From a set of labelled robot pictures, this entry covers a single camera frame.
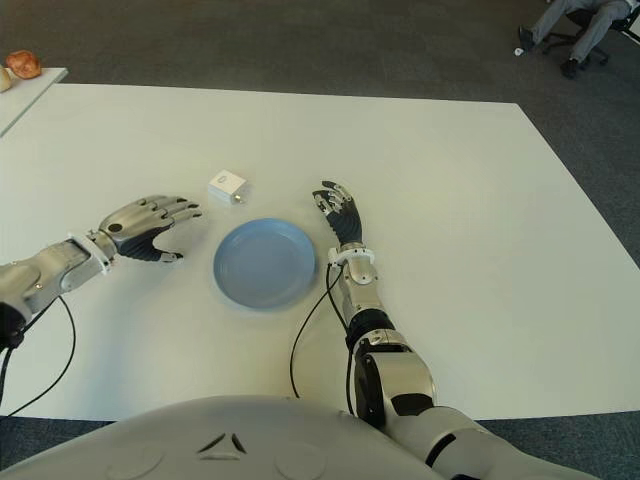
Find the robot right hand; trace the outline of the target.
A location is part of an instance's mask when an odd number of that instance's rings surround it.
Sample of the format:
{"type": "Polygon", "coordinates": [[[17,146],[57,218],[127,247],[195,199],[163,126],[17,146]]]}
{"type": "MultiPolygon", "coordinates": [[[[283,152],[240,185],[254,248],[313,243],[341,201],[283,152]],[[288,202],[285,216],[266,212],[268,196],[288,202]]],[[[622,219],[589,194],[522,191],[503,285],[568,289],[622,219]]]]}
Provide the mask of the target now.
{"type": "Polygon", "coordinates": [[[312,193],[315,204],[325,216],[341,246],[363,242],[362,223],[353,196],[342,185],[329,180],[312,193]]]}

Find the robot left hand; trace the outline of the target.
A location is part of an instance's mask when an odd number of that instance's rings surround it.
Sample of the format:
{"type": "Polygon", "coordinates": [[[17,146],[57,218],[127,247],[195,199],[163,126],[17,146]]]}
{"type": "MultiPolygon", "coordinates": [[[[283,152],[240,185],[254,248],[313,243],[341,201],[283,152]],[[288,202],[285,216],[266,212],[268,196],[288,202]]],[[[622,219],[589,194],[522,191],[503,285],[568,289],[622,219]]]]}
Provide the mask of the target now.
{"type": "Polygon", "coordinates": [[[118,254],[145,262],[173,263],[183,255],[158,249],[155,239],[178,223],[201,216],[199,205],[184,197],[152,195],[111,213],[88,237],[109,260],[118,254]]]}

